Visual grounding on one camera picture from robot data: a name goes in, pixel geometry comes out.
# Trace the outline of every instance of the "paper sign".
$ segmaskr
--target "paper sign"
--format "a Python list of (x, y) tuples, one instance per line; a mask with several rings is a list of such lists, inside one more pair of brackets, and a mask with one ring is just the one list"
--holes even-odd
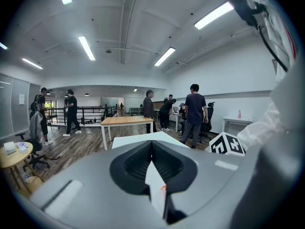
[(19, 105), (24, 105), (24, 94), (19, 94)]

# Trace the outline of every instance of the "person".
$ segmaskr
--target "person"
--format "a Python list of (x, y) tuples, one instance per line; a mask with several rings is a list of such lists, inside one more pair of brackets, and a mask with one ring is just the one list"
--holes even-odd
[(42, 121), (40, 122), (41, 125), (41, 129), (43, 132), (43, 137), (45, 140), (45, 145), (50, 145), (53, 142), (51, 140), (48, 140), (48, 125), (47, 125), (47, 118), (45, 115), (45, 111), (48, 110), (47, 107), (45, 107), (45, 103), (46, 103), (46, 98), (45, 96), (47, 95), (47, 88), (43, 87), (41, 89), (40, 94), (35, 96), (34, 102), (37, 101), (37, 104), (39, 104), (39, 112), (42, 115)]
[(181, 142), (185, 144), (190, 130), (193, 128), (193, 141), (192, 141), (192, 148), (196, 148), (199, 132), (201, 129), (202, 123), (202, 116), (204, 109), (204, 122), (208, 123), (208, 111), (206, 108), (205, 98), (204, 96), (198, 93), (199, 85), (193, 84), (190, 87), (191, 94), (188, 94), (185, 100), (185, 116), (186, 122), (184, 124), (184, 133), (182, 135)]
[[(153, 91), (148, 90), (146, 92), (146, 97), (143, 101), (143, 114), (144, 117), (154, 119), (154, 108), (151, 98), (153, 98)], [(157, 132), (156, 124), (154, 121), (152, 125), (153, 125), (153, 132)], [(147, 133), (151, 132), (151, 124), (146, 124), (146, 132)]]
[[(165, 98), (165, 99), (164, 99), (163, 104), (165, 104), (167, 101), (170, 101), (170, 100), (172, 100), (172, 99), (173, 99), (173, 95), (172, 95), (172, 94), (169, 94), (169, 95), (168, 95), (168, 98)], [(169, 123), (169, 121), (170, 121), (170, 115), (168, 114), (168, 115), (167, 115), (167, 123)]]
[(74, 92), (72, 91), (72, 89), (68, 89), (67, 91), (68, 93), (68, 98), (69, 98), (69, 105), (66, 106), (65, 108), (69, 108), (68, 110), (68, 120), (67, 120), (67, 133), (63, 134), (63, 136), (67, 137), (70, 136), (70, 131), (71, 131), (71, 124), (72, 122), (75, 124), (77, 131), (75, 132), (76, 134), (81, 133), (81, 128), (80, 128), (80, 124), (77, 121), (77, 100), (76, 98), (73, 96)]
[(166, 103), (167, 101), (170, 101), (173, 99), (173, 95), (169, 94), (168, 98), (165, 98), (163, 101), (163, 104)]
[(180, 104), (180, 110), (179, 110), (179, 113), (181, 114), (181, 119), (178, 123), (178, 130), (181, 130), (180, 134), (178, 135), (178, 137), (182, 137), (183, 135), (183, 132), (184, 132), (184, 124), (185, 124), (185, 121), (186, 121), (186, 116), (185, 116), (185, 104), (184, 103), (181, 103)]
[(159, 110), (160, 113), (160, 125), (162, 131), (170, 131), (167, 128), (169, 114), (172, 112), (172, 105), (176, 102), (176, 99), (168, 100), (165, 104), (162, 105), (161, 109)]

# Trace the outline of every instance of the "jeans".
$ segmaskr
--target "jeans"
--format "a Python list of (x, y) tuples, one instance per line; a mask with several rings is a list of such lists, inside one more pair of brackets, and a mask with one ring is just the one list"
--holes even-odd
[(185, 144), (187, 138), (189, 137), (191, 128), (193, 127), (193, 140), (192, 140), (192, 147), (195, 147), (198, 141), (201, 124), (191, 124), (189, 122), (184, 123), (185, 130), (182, 134), (181, 142)]
[(180, 130), (182, 130), (182, 125), (184, 125), (184, 123), (185, 123), (185, 120), (184, 119), (180, 119), (179, 121), (178, 121), (178, 130), (180, 131)]
[(81, 130), (80, 124), (78, 123), (77, 118), (76, 118), (76, 114), (71, 114), (71, 115), (68, 114), (68, 120), (67, 120), (67, 134), (70, 134), (72, 122), (75, 124), (75, 126), (76, 126), (76, 128), (77, 128), (78, 131)]
[(168, 124), (168, 114), (162, 114), (160, 112), (160, 125), (161, 125), (161, 128), (166, 129), (167, 128), (167, 124)]
[[(152, 127), (153, 127), (153, 132), (157, 132), (156, 124), (154, 122), (152, 123)], [(146, 124), (146, 133), (150, 133), (150, 132), (151, 132), (151, 124)]]

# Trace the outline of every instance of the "white box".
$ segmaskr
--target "white box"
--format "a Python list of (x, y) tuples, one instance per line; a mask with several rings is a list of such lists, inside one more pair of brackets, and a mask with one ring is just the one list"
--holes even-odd
[(211, 153), (238, 156), (245, 156), (246, 153), (237, 137), (226, 132), (221, 132), (209, 144)]
[(7, 155), (10, 155), (10, 154), (16, 152), (14, 142), (5, 143), (4, 148), (5, 148), (5, 152)]

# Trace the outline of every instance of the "black office chair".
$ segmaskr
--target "black office chair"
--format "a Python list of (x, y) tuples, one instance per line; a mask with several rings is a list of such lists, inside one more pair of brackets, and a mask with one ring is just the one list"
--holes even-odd
[(202, 143), (202, 141), (201, 141), (202, 136), (210, 139), (210, 141), (211, 141), (211, 138), (207, 135), (206, 132), (209, 132), (212, 129), (211, 118), (212, 118), (212, 115), (214, 112), (214, 102), (208, 104), (207, 110), (208, 110), (209, 122), (208, 123), (202, 122), (202, 124), (201, 124), (201, 130), (200, 130), (200, 134), (199, 134), (199, 136), (200, 136), (199, 143)]
[[(41, 149), (42, 149), (41, 144), (39, 142), (37, 142), (36, 140), (34, 140), (34, 139), (24, 140), (23, 135), (25, 135), (25, 133), (19, 133), (19, 134), (16, 134), (15, 136), (20, 136), (22, 141), (31, 143), (33, 145), (33, 151), (28, 156), (28, 159), (31, 159), (29, 161), (29, 165), (32, 165), (33, 169), (35, 169), (36, 164), (44, 164), (44, 165), (47, 165), (47, 168), (50, 168), (50, 165), (47, 162), (45, 162), (45, 161), (41, 161), (41, 159), (56, 160), (56, 159), (60, 158), (60, 156), (58, 156), (57, 158), (47, 158), (45, 155), (39, 156), (39, 154), (37, 154), (36, 152), (41, 151)], [(27, 167), (27, 165), (24, 165), (22, 167), (24, 171), (26, 171), (26, 169), (25, 169), (26, 167)]]

